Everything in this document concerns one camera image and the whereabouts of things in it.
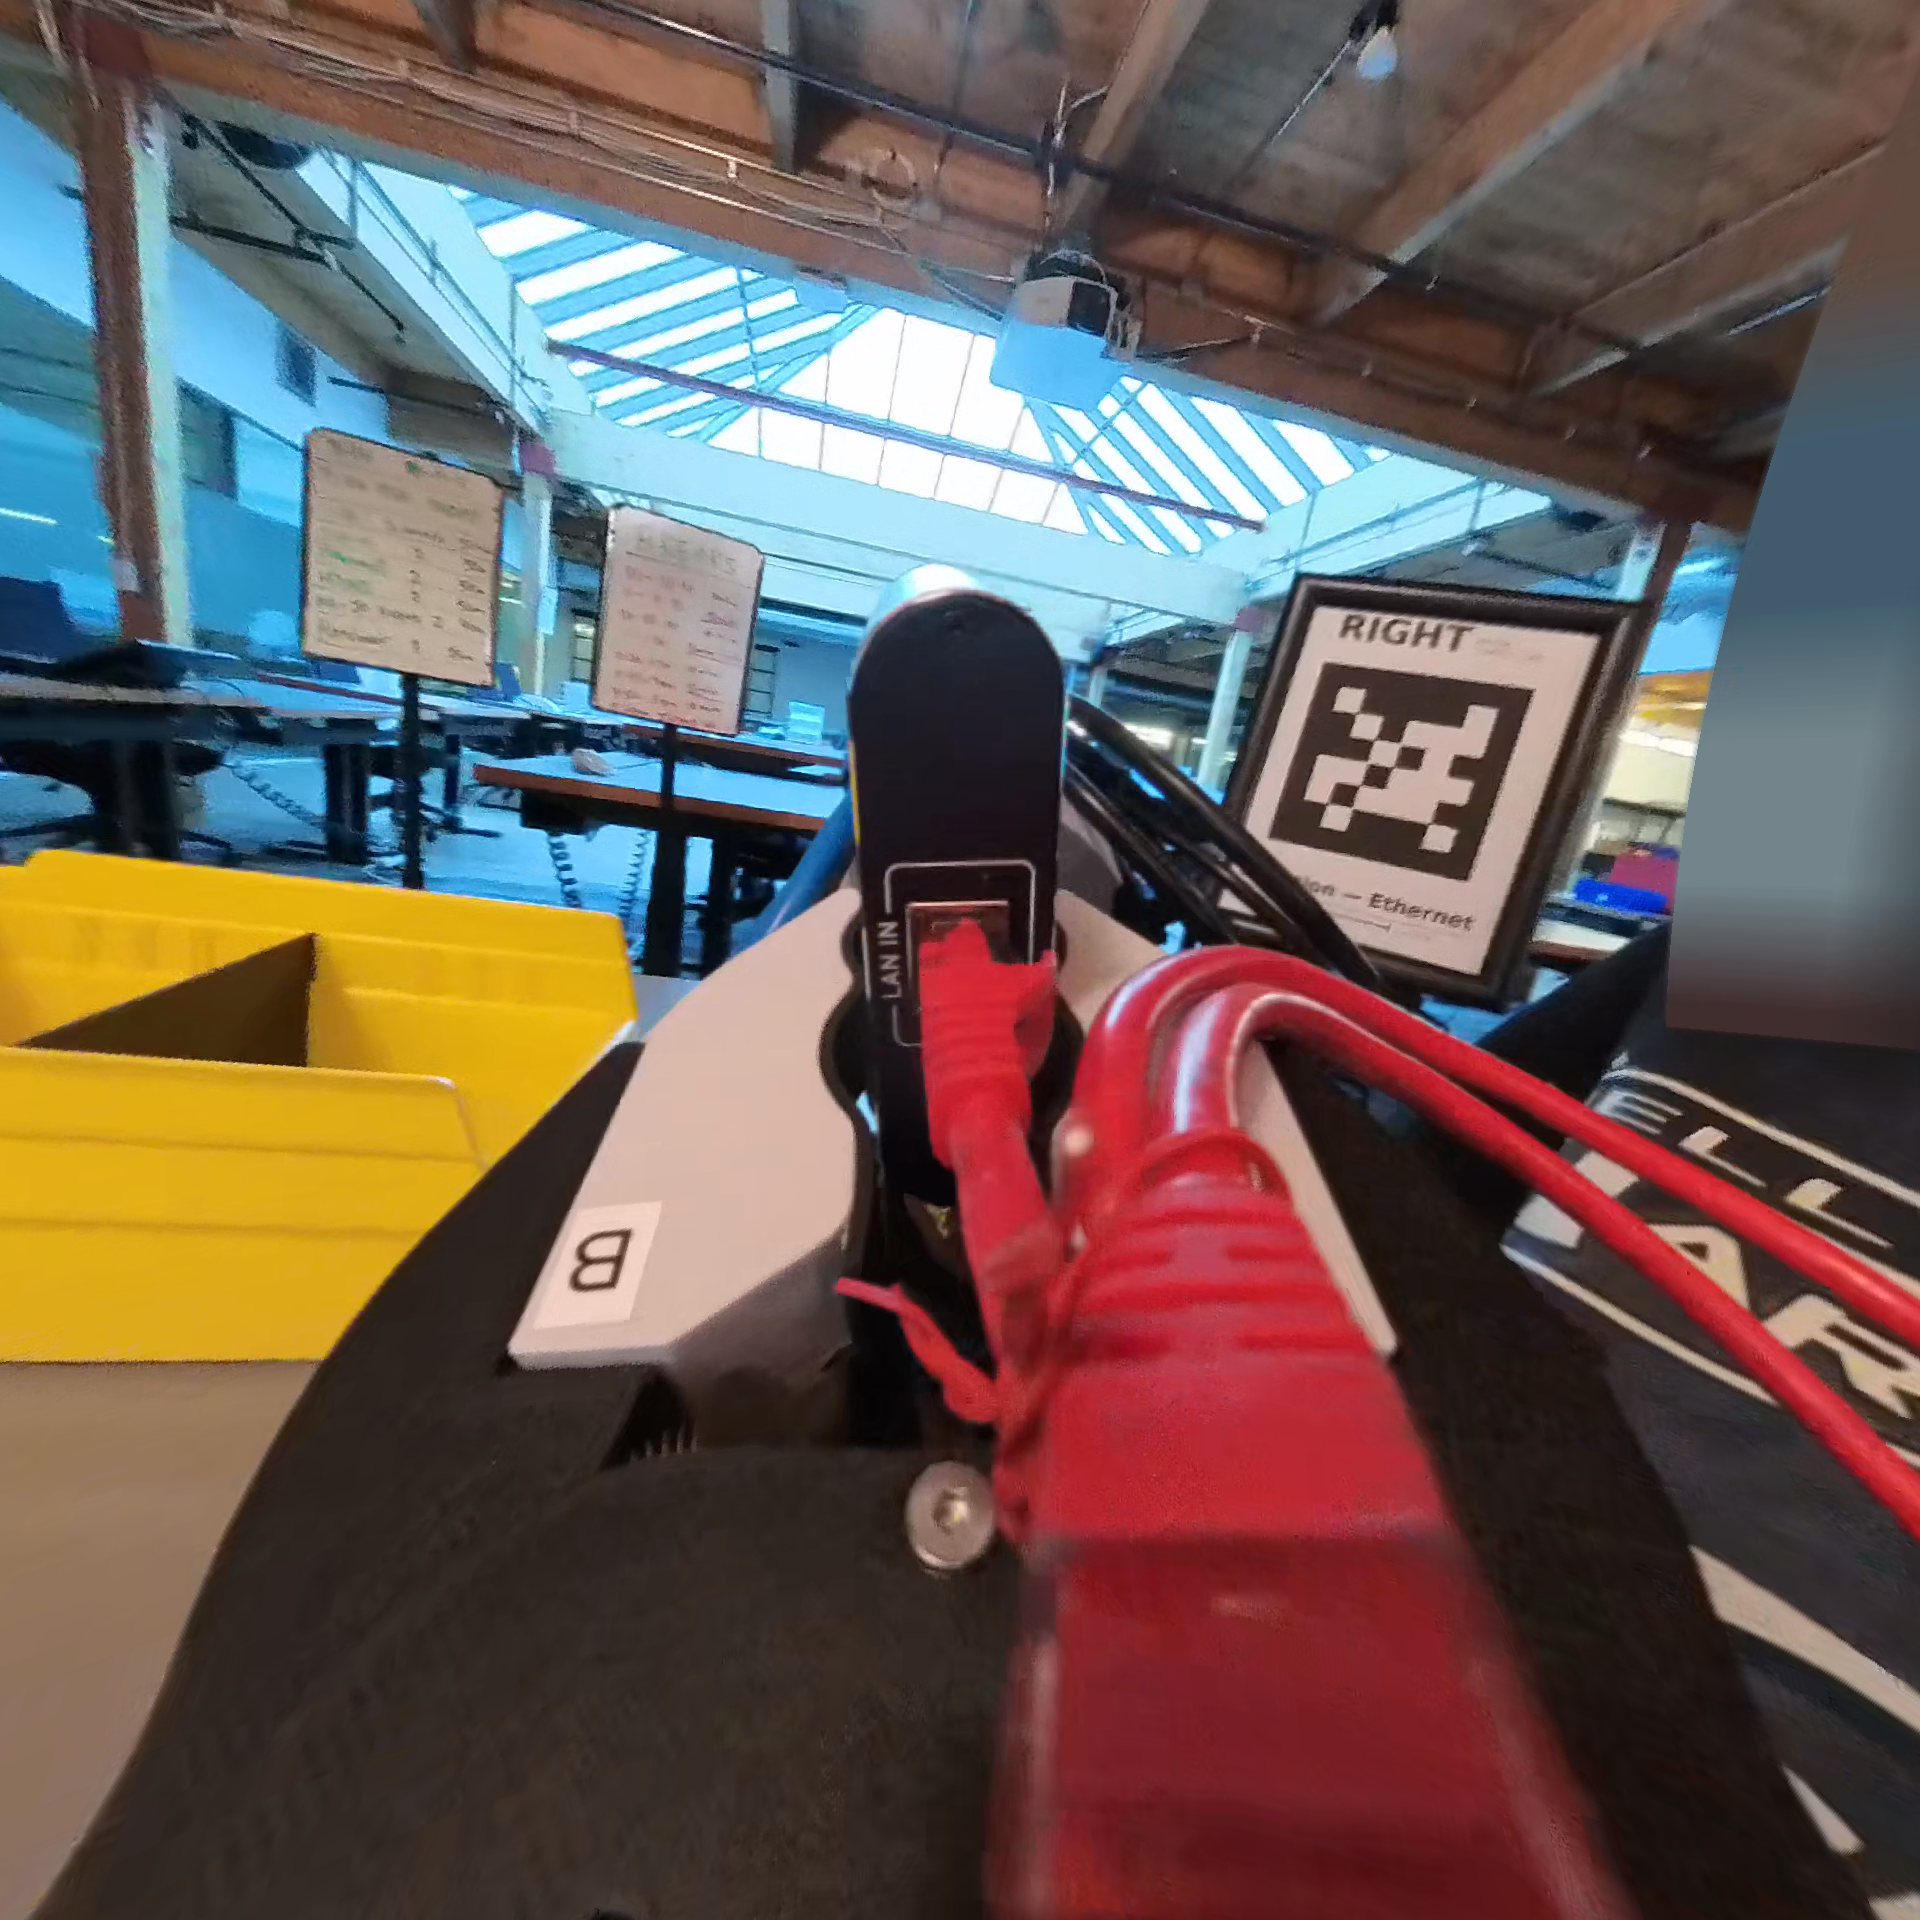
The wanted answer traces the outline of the yellow plastic bin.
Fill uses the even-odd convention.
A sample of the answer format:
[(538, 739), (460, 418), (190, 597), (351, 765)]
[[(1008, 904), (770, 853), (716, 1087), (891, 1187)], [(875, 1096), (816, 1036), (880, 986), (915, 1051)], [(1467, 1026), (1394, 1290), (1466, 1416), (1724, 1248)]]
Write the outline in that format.
[(4, 866), (4, 1360), (316, 1360), (636, 1015), (611, 914)]

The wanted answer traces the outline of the black framed tag sign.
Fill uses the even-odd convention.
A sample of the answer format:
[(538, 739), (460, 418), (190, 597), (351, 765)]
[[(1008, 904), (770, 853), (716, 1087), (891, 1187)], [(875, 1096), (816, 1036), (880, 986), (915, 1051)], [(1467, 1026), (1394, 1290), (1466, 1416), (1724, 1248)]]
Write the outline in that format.
[(1382, 977), (1508, 1007), (1647, 632), (1642, 602), (1298, 576), (1224, 809)]

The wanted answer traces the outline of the person's black printed shirt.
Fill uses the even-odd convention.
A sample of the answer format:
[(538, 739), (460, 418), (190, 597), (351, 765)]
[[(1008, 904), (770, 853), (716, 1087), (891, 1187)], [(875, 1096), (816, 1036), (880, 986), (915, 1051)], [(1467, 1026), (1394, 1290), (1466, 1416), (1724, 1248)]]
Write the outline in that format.
[[(1678, 1028), (1665, 1013), (1667, 933), (1650, 931), (1480, 1048), (1913, 1298), (1915, 1053)], [(1582, 1141), (1562, 1152), (1915, 1469), (1915, 1338), (1620, 1160)], [(1838, 1913), (1915, 1915), (1915, 1537), (1711, 1331), (1553, 1200), (1521, 1204), (1505, 1250), (1599, 1338), (1734, 1643), (1763, 1755), (1784, 1772), (1790, 1835), (1814, 1841), (1816, 1867), (1836, 1867)]]

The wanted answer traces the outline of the white ceiling projector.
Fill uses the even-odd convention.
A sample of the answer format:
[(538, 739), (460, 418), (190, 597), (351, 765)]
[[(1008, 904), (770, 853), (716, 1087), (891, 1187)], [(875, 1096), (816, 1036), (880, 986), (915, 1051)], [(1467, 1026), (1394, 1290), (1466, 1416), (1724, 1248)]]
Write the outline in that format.
[(1140, 332), (1136, 290), (1090, 252), (1039, 252), (1003, 307), (990, 384), (1090, 416), (1136, 356)]

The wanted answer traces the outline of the wooden desk with black legs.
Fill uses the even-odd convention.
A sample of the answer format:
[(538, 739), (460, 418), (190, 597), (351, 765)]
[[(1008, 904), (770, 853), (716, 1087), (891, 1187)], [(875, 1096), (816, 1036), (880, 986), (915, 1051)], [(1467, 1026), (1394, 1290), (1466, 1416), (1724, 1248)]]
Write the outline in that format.
[(88, 801), (83, 815), (4, 827), (4, 857), (35, 845), (180, 860), (196, 845), (240, 863), (234, 843), (185, 826), (178, 780), (220, 765), (226, 744), (270, 725), (270, 708), (244, 691), (161, 683), (140, 650), (134, 659), (94, 656), (108, 680), (80, 680), (71, 666), (4, 656), (4, 773)]
[(486, 759), (474, 777), (510, 795), (535, 832), (619, 826), (651, 836), (655, 863), (640, 885), (646, 977), (719, 972), (752, 904), (770, 904), (848, 797), (843, 784), (825, 780), (633, 755), (616, 757), (604, 773), (571, 755)]

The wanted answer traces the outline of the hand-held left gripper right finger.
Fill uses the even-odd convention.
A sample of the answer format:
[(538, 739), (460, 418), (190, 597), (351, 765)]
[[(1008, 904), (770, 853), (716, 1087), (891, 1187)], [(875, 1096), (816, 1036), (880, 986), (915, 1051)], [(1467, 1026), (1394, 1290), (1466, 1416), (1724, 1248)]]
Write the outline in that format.
[[(1162, 957), (1162, 948), (1102, 912), (1097, 904), (1062, 888), (1054, 905), (1062, 954), (1059, 994), (1080, 1025), (1078, 1065), (1094, 1050), (1094, 1033), (1104, 1003), (1139, 972)], [(1353, 1242), (1353, 1234), (1315, 1157), (1304, 1120), (1265, 1051), (1249, 1051), (1239, 1063), (1238, 1116), (1251, 1139), (1275, 1161), (1286, 1177), (1313, 1247), (1350, 1308), (1356, 1327), (1385, 1360), (1400, 1349), (1391, 1317)]]

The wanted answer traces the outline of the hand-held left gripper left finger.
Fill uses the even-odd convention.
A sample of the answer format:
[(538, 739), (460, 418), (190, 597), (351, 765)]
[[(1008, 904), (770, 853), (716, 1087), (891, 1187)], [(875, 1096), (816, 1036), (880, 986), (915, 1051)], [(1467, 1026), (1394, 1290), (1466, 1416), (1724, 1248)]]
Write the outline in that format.
[(856, 924), (856, 901), (809, 908), (651, 1026), (512, 1336), (521, 1370), (822, 1376), (843, 1354), (857, 1124), (823, 1057)]

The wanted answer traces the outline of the black ethernet switch box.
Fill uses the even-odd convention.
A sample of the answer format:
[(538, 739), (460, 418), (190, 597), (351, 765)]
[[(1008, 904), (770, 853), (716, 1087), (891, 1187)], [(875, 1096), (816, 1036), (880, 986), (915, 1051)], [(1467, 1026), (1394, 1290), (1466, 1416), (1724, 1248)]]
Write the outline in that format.
[(928, 1139), (922, 952), (954, 922), (1007, 962), (1054, 954), (1066, 673), (1019, 603), (955, 567), (880, 602), (848, 687), (857, 954), (888, 1184), (950, 1204)]

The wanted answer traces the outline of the whiteboard on stand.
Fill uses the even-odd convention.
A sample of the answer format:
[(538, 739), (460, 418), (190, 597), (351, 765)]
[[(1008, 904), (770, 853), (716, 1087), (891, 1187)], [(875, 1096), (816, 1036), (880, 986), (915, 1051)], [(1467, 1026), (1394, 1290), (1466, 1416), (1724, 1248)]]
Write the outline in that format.
[(300, 642), (401, 681), (401, 883), (425, 888), (423, 683), (491, 689), (504, 487), (432, 456), (304, 440)]
[(656, 857), (640, 970), (676, 977), (686, 843), (682, 739), (734, 739), (752, 664), (764, 559), (748, 543), (619, 504), (609, 512), (593, 707), (658, 732)]

